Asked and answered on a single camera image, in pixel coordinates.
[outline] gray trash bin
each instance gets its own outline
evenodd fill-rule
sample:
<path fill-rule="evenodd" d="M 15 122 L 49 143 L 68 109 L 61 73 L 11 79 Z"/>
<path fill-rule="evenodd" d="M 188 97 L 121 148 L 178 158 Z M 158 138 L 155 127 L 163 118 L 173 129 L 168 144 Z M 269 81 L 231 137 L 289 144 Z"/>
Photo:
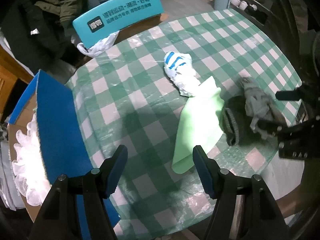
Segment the gray trash bin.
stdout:
<path fill-rule="evenodd" d="M 214 0 L 215 10 L 224 10 L 228 7 L 229 0 Z"/>

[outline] checkered tablecloth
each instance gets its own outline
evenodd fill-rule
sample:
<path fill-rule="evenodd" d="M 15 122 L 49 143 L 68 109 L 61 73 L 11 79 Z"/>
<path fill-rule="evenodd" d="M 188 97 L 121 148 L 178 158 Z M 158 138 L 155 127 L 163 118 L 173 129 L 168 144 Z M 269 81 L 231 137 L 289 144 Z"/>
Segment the checkered tablecloth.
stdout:
<path fill-rule="evenodd" d="M 198 79 L 213 76 L 225 100 L 252 76 L 265 92 L 290 90 L 301 81 L 278 47 L 234 10 L 175 20 L 135 35 L 92 59 L 68 81 L 88 155 L 100 166 L 119 144 L 129 159 L 110 197 L 121 221 L 119 239 L 152 239 L 182 230 L 212 213 L 193 167 L 171 169 L 179 114 L 187 101 L 164 74 L 168 51 L 189 53 Z M 293 123 L 299 102 L 276 102 Z M 209 157 L 242 176 L 260 173 L 276 154 L 272 141 L 229 147 L 223 135 Z"/>

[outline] wooden furniture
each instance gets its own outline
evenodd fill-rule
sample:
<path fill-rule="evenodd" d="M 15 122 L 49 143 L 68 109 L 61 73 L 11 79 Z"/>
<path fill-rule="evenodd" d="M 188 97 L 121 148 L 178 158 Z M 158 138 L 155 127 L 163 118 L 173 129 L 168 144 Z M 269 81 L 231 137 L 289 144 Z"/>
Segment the wooden furniture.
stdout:
<path fill-rule="evenodd" d="M 17 79 L 29 84 L 32 76 L 0 46 L 0 119 Z"/>

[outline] light green fabric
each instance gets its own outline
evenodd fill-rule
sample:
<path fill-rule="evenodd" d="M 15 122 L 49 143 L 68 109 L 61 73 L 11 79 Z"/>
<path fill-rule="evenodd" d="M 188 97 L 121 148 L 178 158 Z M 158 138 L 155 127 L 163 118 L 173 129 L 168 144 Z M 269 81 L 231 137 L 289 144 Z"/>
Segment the light green fabric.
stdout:
<path fill-rule="evenodd" d="M 172 169 L 178 174 L 193 167 L 194 146 L 201 145 L 207 154 L 223 134 L 218 119 L 224 103 L 221 88 L 212 76 L 199 87 L 199 94 L 188 99 L 180 115 L 172 162 Z"/>

